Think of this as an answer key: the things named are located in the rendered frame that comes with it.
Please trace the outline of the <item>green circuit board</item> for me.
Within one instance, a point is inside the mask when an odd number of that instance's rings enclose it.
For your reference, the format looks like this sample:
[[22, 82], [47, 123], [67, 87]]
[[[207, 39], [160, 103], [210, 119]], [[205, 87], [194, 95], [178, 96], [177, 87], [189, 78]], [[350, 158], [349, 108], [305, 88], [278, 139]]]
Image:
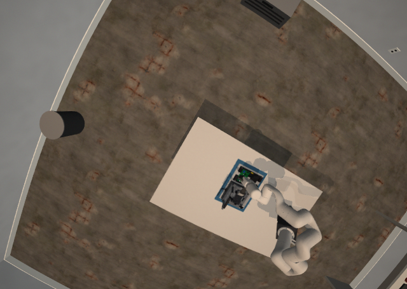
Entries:
[[250, 174], [250, 172], [246, 171], [246, 170], [242, 170], [242, 172], [240, 173], [240, 175], [242, 175], [242, 177], [248, 177], [248, 175]]

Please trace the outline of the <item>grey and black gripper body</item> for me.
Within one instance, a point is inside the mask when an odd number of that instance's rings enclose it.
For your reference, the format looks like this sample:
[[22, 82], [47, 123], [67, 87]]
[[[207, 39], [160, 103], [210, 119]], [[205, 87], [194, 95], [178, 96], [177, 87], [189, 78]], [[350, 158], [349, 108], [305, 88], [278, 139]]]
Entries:
[[253, 180], [251, 180], [251, 179], [249, 179], [249, 178], [247, 178], [247, 177], [243, 177], [243, 181], [241, 181], [241, 183], [244, 185], [244, 187], [246, 187], [246, 185], [247, 185], [249, 182], [253, 182], [253, 183], [254, 183]]

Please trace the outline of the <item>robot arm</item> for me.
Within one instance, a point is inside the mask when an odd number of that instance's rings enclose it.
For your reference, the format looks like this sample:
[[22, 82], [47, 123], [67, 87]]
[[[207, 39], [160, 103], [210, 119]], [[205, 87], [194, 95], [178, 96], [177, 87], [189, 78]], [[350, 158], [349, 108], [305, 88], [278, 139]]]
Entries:
[[[270, 255], [272, 262], [287, 276], [303, 274], [310, 258], [310, 249], [322, 239], [322, 234], [312, 214], [307, 209], [296, 211], [284, 201], [282, 193], [270, 184], [265, 184], [260, 191], [255, 183], [249, 182], [237, 194], [244, 196], [245, 192], [262, 205], [267, 205], [272, 194], [276, 198], [276, 213], [295, 228], [305, 226], [306, 231], [294, 240], [294, 232], [288, 227], [278, 230], [278, 240]], [[291, 243], [296, 246], [291, 247]]]

